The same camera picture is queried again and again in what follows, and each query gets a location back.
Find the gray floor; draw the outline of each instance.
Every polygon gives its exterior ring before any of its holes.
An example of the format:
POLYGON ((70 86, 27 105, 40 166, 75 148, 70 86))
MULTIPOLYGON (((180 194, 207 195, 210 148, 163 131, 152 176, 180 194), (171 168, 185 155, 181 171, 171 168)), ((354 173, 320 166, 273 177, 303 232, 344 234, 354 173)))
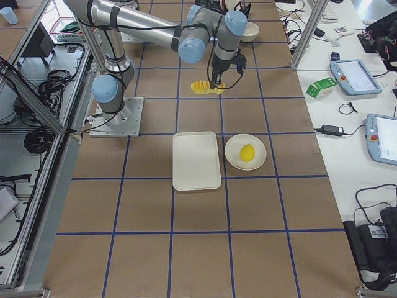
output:
POLYGON ((352 0, 362 20, 378 20, 397 11, 397 3, 390 4, 387 0, 352 0))

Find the white cup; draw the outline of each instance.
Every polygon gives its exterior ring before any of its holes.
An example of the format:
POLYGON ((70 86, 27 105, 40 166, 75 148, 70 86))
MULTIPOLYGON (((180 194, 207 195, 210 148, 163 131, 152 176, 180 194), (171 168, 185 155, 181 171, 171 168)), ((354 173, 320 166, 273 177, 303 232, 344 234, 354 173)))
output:
POLYGON ((15 25, 18 23, 18 18, 15 15, 15 12, 12 10, 11 7, 4 7, 0 9, 0 14, 7 20, 8 23, 11 25, 15 25))

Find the yellow lemon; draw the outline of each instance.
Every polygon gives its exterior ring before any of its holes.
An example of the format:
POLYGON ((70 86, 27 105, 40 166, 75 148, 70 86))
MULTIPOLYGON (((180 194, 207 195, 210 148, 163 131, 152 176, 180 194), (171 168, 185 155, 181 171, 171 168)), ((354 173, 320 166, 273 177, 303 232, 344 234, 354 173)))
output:
POLYGON ((251 144, 247 144, 240 150, 240 158, 246 162, 251 161, 255 156, 255 148, 251 144))

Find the round plate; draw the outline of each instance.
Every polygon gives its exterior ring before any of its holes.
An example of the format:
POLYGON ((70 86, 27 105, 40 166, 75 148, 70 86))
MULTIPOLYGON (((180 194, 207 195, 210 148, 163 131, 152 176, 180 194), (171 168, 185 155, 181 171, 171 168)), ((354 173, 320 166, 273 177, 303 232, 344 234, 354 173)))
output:
POLYGON ((261 140, 253 135, 235 135, 227 141, 225 155, 229 163, 235 168, 243 171, 252 171, 253 169, 258 169, 265 162, 266 147, 261 140), (240 158, 240 151, 247 144, 251 144, 255 149, 255 156, 251 161, 243 161, 240 158))

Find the rectangular white tray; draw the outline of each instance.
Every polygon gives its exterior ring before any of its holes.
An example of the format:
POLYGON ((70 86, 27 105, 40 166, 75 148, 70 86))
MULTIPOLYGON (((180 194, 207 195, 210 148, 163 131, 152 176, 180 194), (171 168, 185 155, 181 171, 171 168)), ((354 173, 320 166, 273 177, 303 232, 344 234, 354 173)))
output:
POLYGON ((181 132, 172 142, 172 185, 177 191, 221 186, 218 143, 213 132, 181 132))

